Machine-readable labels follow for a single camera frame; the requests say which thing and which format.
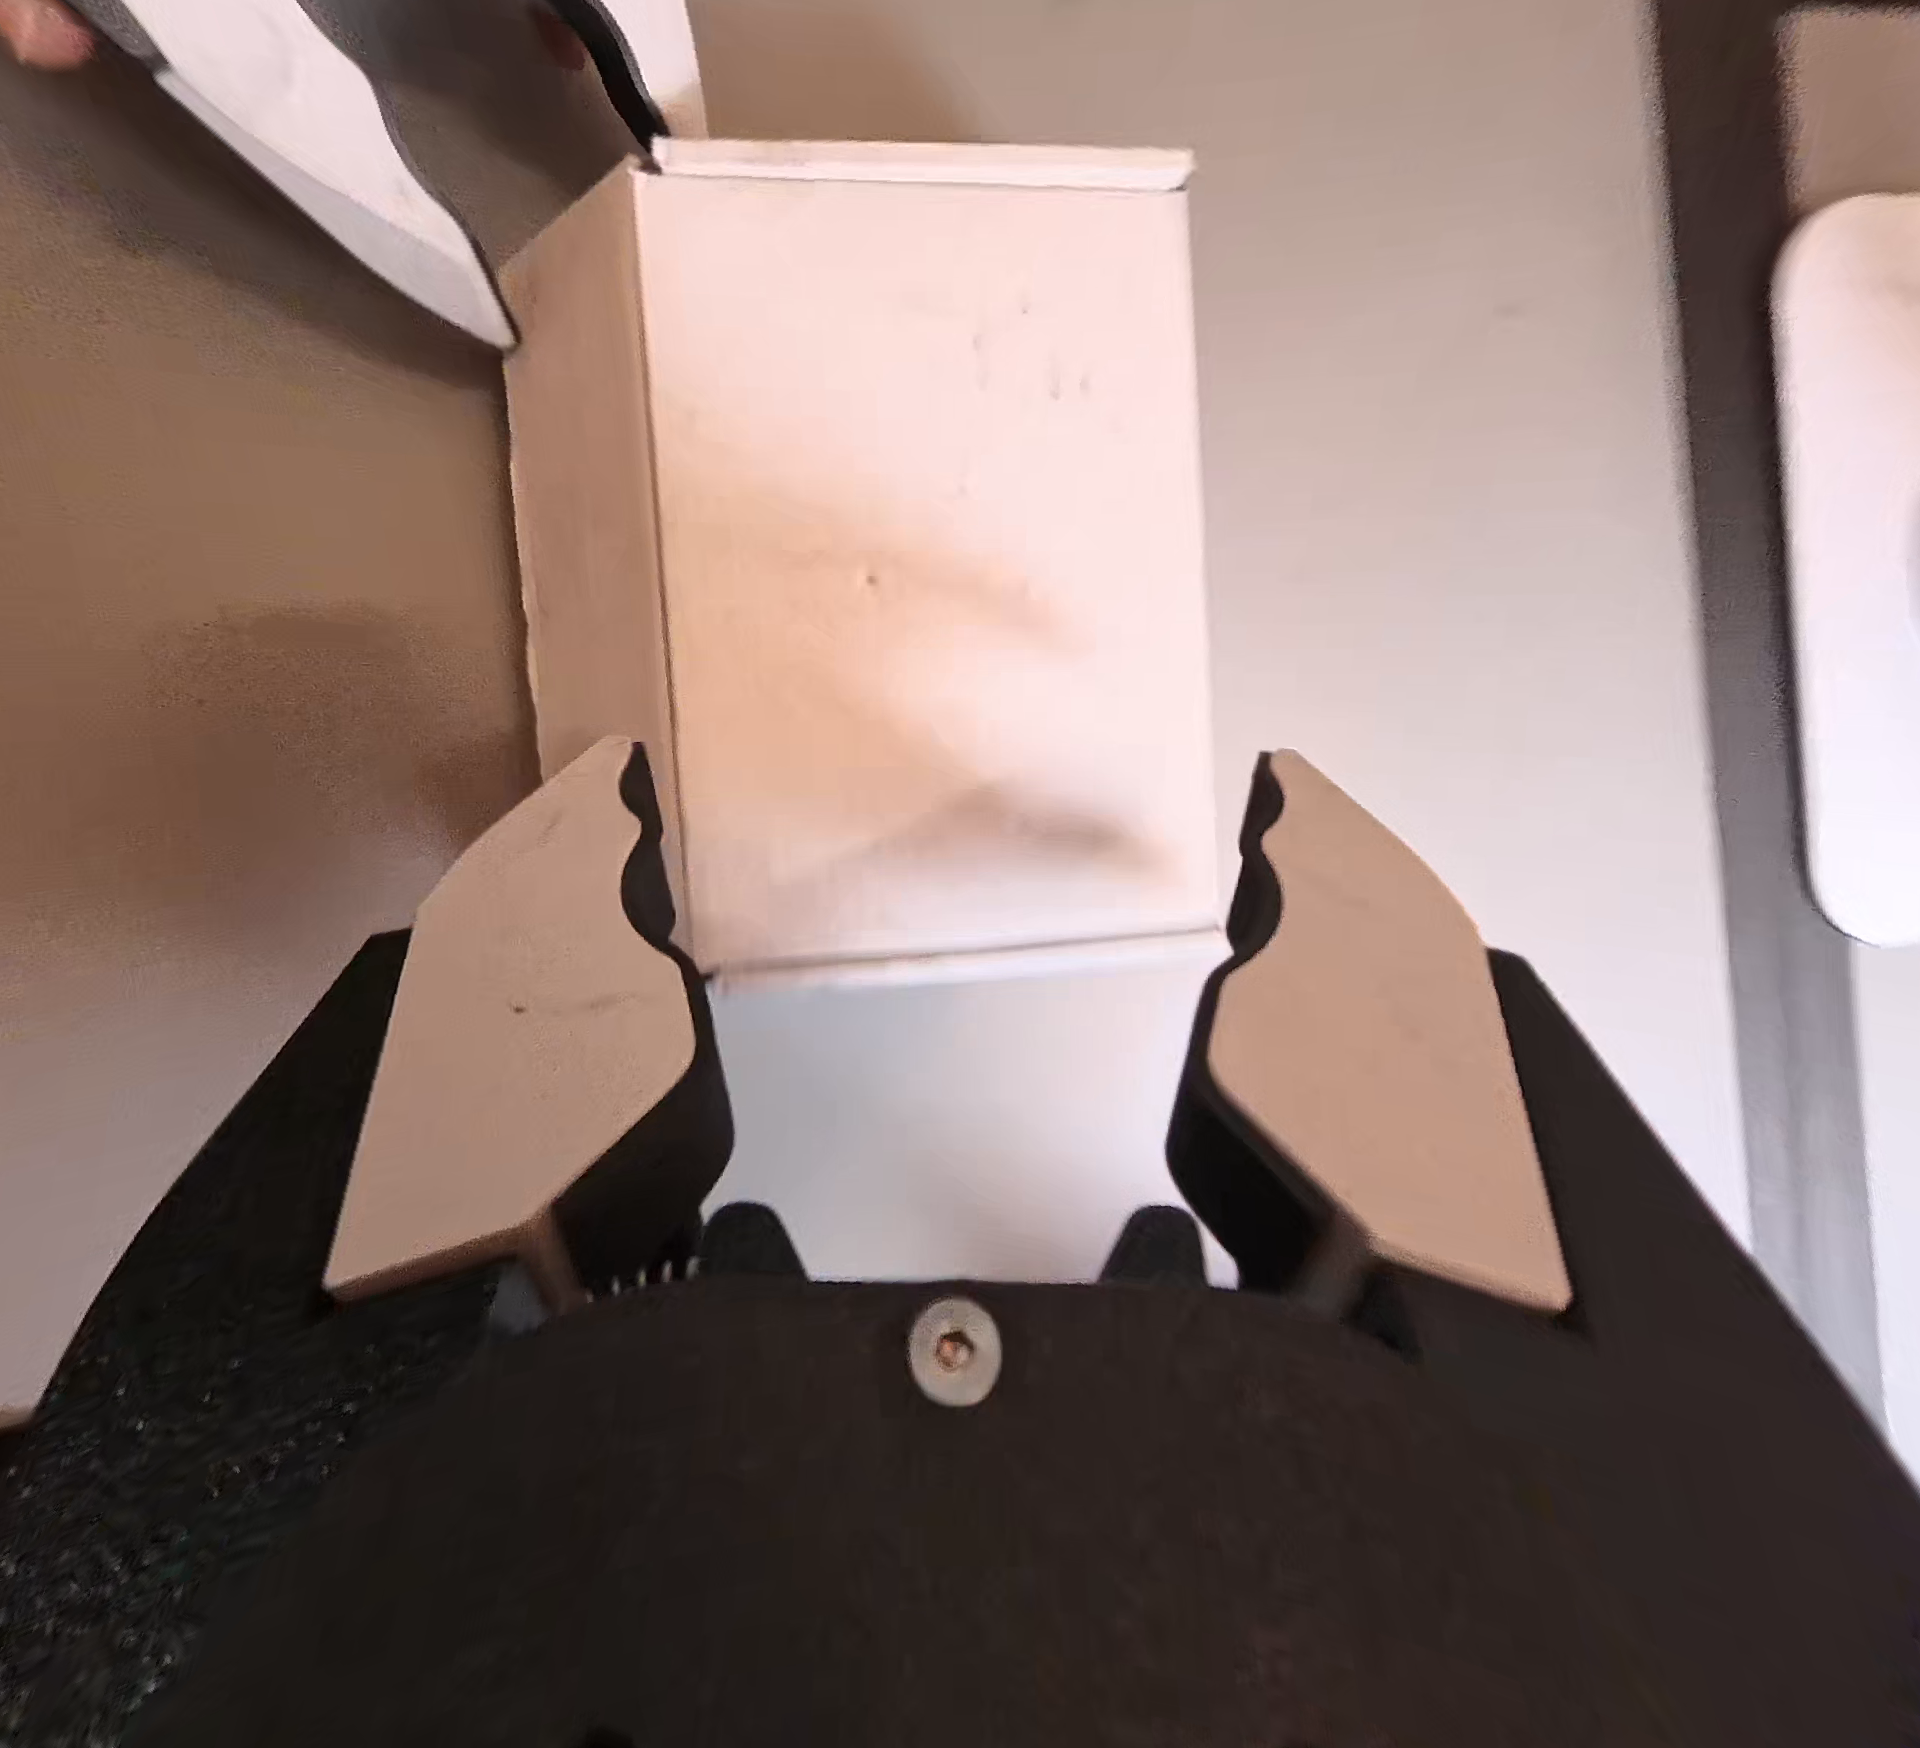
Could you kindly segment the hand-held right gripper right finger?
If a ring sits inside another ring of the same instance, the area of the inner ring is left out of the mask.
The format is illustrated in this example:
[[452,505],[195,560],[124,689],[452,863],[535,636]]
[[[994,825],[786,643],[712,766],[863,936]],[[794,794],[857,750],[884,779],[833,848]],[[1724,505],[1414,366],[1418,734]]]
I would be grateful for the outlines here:
[[1167,1172],[1236,1291],[1354,1313],[1397,1272],[1526,1313],[1571,1271],[1488,941],[1300,750],[1263,750]]

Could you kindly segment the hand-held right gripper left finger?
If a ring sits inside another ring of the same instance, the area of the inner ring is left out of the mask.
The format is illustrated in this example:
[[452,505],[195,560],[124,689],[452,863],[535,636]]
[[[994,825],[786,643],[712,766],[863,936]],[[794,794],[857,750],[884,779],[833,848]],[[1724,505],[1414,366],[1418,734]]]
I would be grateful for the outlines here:
[[511,1263],[550,1309],[692,1272],[733,1149],[644,743],[606,736],[420,905],[325,1286]]

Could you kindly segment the white cardboard box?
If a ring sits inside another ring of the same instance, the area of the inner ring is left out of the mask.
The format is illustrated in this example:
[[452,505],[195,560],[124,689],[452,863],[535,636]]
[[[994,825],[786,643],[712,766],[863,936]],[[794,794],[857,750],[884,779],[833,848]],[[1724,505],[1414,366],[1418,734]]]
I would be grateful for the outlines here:
[[542,772],[645,743],[725,987],[1206,943],[1194,152],[656,158],[501,273]]

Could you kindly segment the person's left hand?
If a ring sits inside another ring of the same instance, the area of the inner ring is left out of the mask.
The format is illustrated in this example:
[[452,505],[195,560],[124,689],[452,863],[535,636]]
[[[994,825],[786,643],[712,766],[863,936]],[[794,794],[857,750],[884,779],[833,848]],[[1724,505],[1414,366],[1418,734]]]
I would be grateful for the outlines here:
[[93,25],[62,0],[3,0],[7,52],[37,71],[74,71],[95,60]]

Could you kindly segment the white rounded object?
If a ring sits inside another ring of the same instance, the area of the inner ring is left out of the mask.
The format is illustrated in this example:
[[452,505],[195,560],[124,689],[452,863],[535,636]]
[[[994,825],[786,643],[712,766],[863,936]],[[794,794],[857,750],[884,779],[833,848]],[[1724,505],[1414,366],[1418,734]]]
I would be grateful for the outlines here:
[[1798,779],[1812,895],[1919,941],[1919,197],[1806,217],[1773,273]]

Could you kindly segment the pale grey flat object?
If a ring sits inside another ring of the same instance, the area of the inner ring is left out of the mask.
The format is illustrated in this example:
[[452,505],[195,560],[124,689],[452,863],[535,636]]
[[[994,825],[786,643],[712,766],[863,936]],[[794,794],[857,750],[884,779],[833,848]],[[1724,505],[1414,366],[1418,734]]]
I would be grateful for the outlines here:
[[1779,33],[1790,209],[1919,192],[1919,8],[1808,4]]

